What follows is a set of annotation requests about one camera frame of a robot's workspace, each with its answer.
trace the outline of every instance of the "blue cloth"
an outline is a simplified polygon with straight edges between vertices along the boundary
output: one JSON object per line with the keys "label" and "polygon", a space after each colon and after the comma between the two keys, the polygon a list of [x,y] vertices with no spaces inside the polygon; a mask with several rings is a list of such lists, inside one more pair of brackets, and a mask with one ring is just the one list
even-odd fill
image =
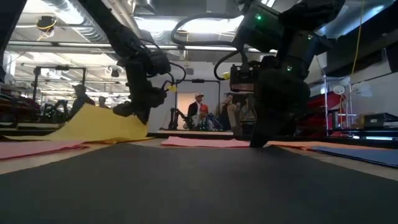
{"label": "blue cloth", "polygon": [[341,149],[321,146],[312,147],[312,149],[334,156],[398,168],[398,150]]}

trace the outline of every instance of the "ceiling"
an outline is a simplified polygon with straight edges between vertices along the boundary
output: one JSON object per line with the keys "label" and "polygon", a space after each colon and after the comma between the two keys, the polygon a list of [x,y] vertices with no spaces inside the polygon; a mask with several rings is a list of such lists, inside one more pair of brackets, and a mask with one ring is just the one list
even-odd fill
{"label": "ceiling", "polygon": [[[104,42],[103,39],[93,40],[87,35],[87,32],[95,31],[99,34],[101,30],[96,29],[95,23],[91,22],[90,17],[85,14],[84,10],[76,7],[74,10],[62,11],[57,8],[56,4],[49,2],[72,3],[76,6],[77,0],[28,0],[24,11],[18,21],[12,40],[29,40],[29,41],[48,41],[48,42]],[[230,15],[239,16],[239,9],[235,0],[103,0],[103,2],[112,8],[112,13],[125,26],[131,27],[131,21],[135,21],[138,28],[144,35],[148,35],[158,44],[174,44],[170,41],[170,30],[181,18],[200,14],[204,12],[228,13]],[[276,0],[273,8],[279,12],[292,7],[297,0]],[[41,16],[53,16],[57,18],[57,25],[53,34],[43,36],[35,26],[35,23]],[[84,26],[81,24],[71,24],[78,21],[79,16],[84,18]],[[187,24],[184,29],[190,30],[187,35],[189,41],[194,40],[232,40],[234,29],[239,25],[242,18],[230,20],[202,20],[197,24],[192,22]],[[114,54],[109,54],[101,49],[97,49],[95,54],[93,49],[67,49],[60,51],[56,47],[51,49],[39,49],[36,47],[28,47],[24,49],[11,49],[11,53],[16,58],[15,80],[32,80],[33,68],[38,65],[69,65],[71,67],[87,67],[88,73],[86,80],[100,81],[102,83],[87,83],[88,93],[94,100],[98,100],[98,96],[108,96],[108,104],[114,106],[117,103],[127,100],[128,88],[125,86],[126,75],[121,68],[118,78],[111,78],[109,74],[109,66],[115,65],[116,60]],[[180,65],[193,68],[194,77],[189,78],[205,78],[214,79],[213,64],[225,52],[207,52],[207,51],[169,51],[169,60],[175,61]],[[260,54],[249,54],[250,60],[258,60]],[[240,62],[240,57],[236,56],[227,62]],[[220,68],[220,72],[230,67],[227,63],[225,67]],[[176,78],[181,76],[181,71],[177,68],[172,70]],[[40,79],[51,79],[52,81],[59,79],[58,82],[39,82],[41,93],[47,101],[55,101],[58,99],[72,100],[72,85],[78,83],[83,74],[76,70],[70,70],[67,73],[48,71],[43,72]],[[154,82],[162,83],[166,80],[166,76],[155,78]]]}

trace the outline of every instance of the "black table surface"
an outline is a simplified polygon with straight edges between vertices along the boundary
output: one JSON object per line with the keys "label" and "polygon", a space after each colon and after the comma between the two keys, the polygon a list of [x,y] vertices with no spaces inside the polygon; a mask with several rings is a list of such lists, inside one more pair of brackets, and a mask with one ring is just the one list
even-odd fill
{"label": "black table surface", "polygon": [[0,223],[395,223],[398,182],[268,147],[118,144],[0,175]]}

